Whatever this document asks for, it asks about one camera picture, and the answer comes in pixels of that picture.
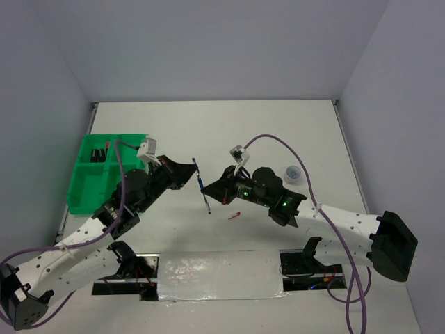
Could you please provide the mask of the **blue pen cap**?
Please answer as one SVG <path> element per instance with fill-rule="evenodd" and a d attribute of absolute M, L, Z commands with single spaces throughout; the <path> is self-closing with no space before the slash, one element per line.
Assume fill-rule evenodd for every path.
<path fill-rule="evenodd" d="M 197 165 L 197 162 L 196 162 L 196 159 L 193 157 L 192 158 L 192 162 L 195 164 L 195 166 L 196 166 L 196 169 L 197 169 L 197 172 L 199 172 L 199 168 L 198 168 L 198 165 Z"/>

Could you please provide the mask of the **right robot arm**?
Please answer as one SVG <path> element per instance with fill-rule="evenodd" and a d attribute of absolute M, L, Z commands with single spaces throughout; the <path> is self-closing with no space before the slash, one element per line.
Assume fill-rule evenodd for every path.
<path fill-rule="evenodd" d="M 309 235 L 302 264 L 310 272 L 324 266 L 348 264 L 372 267 L 381 276 L 405 282 L 418 240 L 396 213 L 359 214 L 329 205 L 314 205 L 306 196 L 284 187 L 271 168 L 256 169 L 251 177 L 227 167 L 219 180 L 201 192 L 223 205 L 239 198 L 268 209 L 280 226 L 301 228 Z"/>

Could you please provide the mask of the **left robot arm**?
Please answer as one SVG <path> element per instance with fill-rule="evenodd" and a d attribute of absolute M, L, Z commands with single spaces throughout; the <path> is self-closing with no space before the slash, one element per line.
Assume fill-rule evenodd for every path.
<path fill-rule="evenodd" d="M 34 329 L 49 321 L 45 314 L 55 302 L 68 300 L 84 285 L 114 272 L 131 276 L 136 255 L 121 236 L 165 191 L 181 189 L 196 171 L 195 164 L 162 155 L 150 172 L 122 172 L 112 196 L 78 230 L 55 246 L 14 253 L 36 254 L 17 266 L 8 256 L 1 262 L 1 318 L 16 331 Z"/>

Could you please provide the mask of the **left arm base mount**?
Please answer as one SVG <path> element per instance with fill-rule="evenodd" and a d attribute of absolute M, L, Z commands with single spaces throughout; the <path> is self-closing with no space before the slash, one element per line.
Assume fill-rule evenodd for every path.
<path fill-rule="evenodd" d="M 93 296 L 133 296 L 140 301 L 158 301 L 158 269 L 160 255 L 137 254 L 137 258 L 125 268 L 119 268 L 112 276 L 96 280 Z"/>

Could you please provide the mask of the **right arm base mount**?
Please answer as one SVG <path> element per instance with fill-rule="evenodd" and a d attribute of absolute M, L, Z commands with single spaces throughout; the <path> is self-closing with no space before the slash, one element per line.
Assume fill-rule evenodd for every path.
<path fill-rule="evenodd" d="M 343 267 L 340 264 L 324 266 L 318 262 L 306 264 L 302 250 L 281 250 L 279 273 L 285 292 L 345 289 Z"/>

